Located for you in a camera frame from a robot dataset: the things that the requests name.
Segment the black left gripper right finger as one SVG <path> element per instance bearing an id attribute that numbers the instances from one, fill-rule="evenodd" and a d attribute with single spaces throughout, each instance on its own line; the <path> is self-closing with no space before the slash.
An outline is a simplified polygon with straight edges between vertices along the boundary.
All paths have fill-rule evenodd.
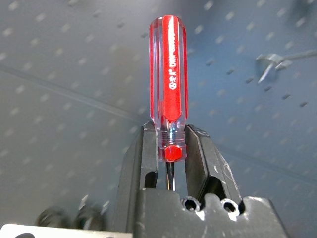
<path id="1" fill-rule="evenodd" d="M 203 202 L 206 194 L 220 200 L 242 201 L 232 170 L 211 137 L 194 125 L 185 126 L 187 157 L 185 176 L 188 195 Z"/>

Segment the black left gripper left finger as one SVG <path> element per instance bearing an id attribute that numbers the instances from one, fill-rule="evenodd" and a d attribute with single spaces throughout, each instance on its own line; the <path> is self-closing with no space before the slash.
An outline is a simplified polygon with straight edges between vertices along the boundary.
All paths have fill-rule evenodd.
<path id="1" fill-rule="evenodd" d="M 115 232 L 133 232 L 140 191 L 156 187 L 159 171 L 156 142 L 154 124 L 149 121 L 137 130 L 124 155 L 112 220 Z"/>

